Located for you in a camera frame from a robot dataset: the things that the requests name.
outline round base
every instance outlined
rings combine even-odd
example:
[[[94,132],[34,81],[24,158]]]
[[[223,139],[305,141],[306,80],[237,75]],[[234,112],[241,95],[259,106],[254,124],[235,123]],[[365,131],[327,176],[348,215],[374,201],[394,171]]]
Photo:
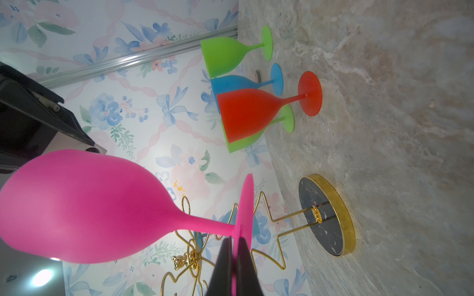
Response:
[[[276,96],[281,96],[283,94],[283,73],[279,64],[273,64],[270,72],[270,79],[273,80],[273,92]]]
[[[303,112],[308,116],[316,116],[321,110],[323,91],[318,77],[310,71],[303,73],[298,83],[298,94],[308,96],[300,100]]]
[[[264,26],[262,29],[262,43],[264,44],[262,48],[264,51],[264,57],[267,61],[269,61],[271,60],[273,54],[273,38],[272,32],[268,26]]]
[[[284,118],[283,128],[291,134],[295,129],[295,117],[293,116],[293,110],[290,105],[285,105],[280,109],[280,116]]]
[[[333,256],[351,253],[356,246],[356,235],[351,217],[336,190],[320,175],[309,175],[300,180],[300,202],[303,209],[317,207],[319,223],[311,226],[319,243]],[[308,223],[316,215],[305,212]]]

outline gold rim of base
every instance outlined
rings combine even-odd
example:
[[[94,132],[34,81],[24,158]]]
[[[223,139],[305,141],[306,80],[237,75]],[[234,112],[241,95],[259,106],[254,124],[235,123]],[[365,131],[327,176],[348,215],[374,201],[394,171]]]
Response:
[[[319,188],[324,192],[329,202],[331,203],[334,212],[336,213],[337,220],[342,231],[342,253],[340,255],[333,255],[334,257],[341,257],[352,253],[356,247],[356,233],[354,231],[354,225],[352,224],[351,216],[346,208],[346,205],[341,199],[341,196],[332,187],[332,185],[324,179],[322,176],[317,174],[311,174],[307,177],[303,177],[312,180]]]

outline gray marble surface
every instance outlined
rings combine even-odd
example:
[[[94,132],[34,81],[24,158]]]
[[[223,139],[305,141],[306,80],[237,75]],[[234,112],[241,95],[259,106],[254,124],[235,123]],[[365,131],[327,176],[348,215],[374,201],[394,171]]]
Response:
[[[313,295],[473,295],[474,1],[239,5],[239,40],[259,43],[264,25],[274,40],[270,62],[245,57],[249,78],[279,63],[282,97],[305,71],[323,88],[320,114],[293,103],[294,133],[265,132],[288,212],[301,208],[300,178],[317,173],[354,222],[342,258],[296,234]]]

